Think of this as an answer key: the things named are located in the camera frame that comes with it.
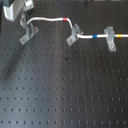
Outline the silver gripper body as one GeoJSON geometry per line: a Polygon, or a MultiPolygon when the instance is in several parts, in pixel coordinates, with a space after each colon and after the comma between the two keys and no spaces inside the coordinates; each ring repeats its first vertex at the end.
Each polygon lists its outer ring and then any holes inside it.
{"type": "Polygon", "coordinates": [[[20,11],[24,7],[23,0],[4,0],[3,11],[5,18],[9,21],[14,22],[20,11]]]}

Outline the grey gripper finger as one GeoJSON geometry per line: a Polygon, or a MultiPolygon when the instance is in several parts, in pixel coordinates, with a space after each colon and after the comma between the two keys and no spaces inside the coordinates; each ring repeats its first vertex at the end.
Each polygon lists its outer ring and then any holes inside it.
{"type": "Polygon", "coordinates": [[[22,13],[21,18],[20,18],[20,25],[26,29],[27,23],[26,23],[26,14],[22,13]]]}

